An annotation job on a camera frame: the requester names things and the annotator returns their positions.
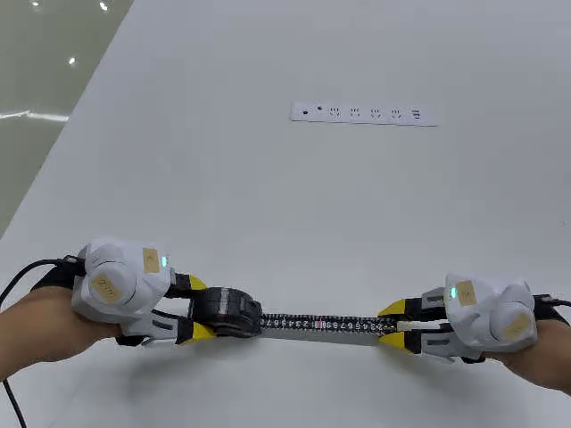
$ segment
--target tan label sticker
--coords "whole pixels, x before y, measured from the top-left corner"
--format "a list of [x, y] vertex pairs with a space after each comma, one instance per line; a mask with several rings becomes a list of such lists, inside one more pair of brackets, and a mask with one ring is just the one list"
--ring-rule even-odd
[[146, 274], [156, 274], [161, 270], [159, 253], [154, 248], [143, 248], [143, 264]]
[[474, 285], [472, 281], [462, 281], [456, 284], [456, 291], [458, 292], [458, 300], [461, 306], [476, 305], [476, 293], [474, 292]]
[[514, 341], [521, 333], [527, 330], [531, 324], [532, 320], [529, 316], [526, 314], [519, 314], [510, 325], [503, 329], [503, 332], [501, 333], [506, 339]]
[[96, 276], [90, 284], [107, 303], [116, 303], [123, 296], [121, 290], [103, 274]]

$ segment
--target white power strip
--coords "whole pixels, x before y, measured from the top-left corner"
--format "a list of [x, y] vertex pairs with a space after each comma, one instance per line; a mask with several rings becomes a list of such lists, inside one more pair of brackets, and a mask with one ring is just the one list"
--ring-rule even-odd
[[435, 127], [437, 124], [420, 107], [386, 107], [380, 105], [320, 103], [295, 101], [291, 120], [304, 122], [368, 123], [405, 127]]

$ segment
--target white tabletop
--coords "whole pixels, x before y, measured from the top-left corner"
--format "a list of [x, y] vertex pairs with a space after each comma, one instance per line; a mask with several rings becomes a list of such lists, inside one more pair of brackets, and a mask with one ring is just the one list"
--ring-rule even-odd
[[[268, 312], [371, 315], [448, 271], [570, 298], [571, 5], [557, 3], [138, 0], [0, 242], [2, 284], [115, 235], [167, 243], [178, 270]], [[296, 100], [422, 103], [440, 126], [291, 122]], [[563, 394], [492, 362], [269, 339], [108, 341], [12, 385], [34, 427], [568, 415]], [[17, 426], [6, 399], [0, 420]]]

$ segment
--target reflective floor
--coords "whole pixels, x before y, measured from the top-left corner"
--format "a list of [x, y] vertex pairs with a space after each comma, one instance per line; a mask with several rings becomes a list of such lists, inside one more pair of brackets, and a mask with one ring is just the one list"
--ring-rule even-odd
[[131, 3], [0, 2], [0, 237]]

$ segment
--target forearm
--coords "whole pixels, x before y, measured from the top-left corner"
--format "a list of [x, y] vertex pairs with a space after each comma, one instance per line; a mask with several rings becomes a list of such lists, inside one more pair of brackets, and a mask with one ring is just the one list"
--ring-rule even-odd
[[26, 323], [18, 308], [0, 314], [0, 380], [37, 362], [33, 339], [27, 337]]
[[117, 325], [76, 314], [70, 301], [71, 290], [48, 286], [0, 313], [0, 379], [40, 361], [72, 357], [100, 339], [120, 334]]
[[531, 383], [571, 395], [571, 328], [559, 321], [537, 322], [539, 341], [516, 353], [493, 353], [509, 370]]

